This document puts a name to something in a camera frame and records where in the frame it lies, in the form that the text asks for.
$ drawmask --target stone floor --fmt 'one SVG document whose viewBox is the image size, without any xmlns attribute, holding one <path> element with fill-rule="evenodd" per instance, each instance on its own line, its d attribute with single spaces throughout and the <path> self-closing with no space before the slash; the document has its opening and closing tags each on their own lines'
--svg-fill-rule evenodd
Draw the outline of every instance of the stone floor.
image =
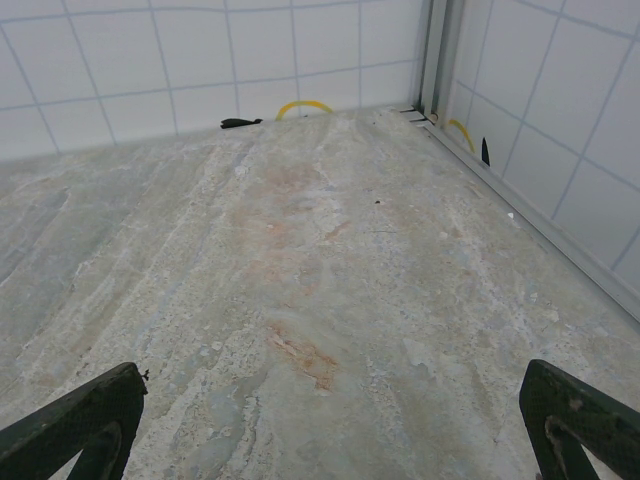
<svg viewBox="0 0 640 480">
<path fill-rule="evenodd" d="M 531 479 L 547 359 L 640 408 L 640 337 L 389 110 L 0 164 L 0 426 L 149 369 L 128 478 Z"/>
</svg>

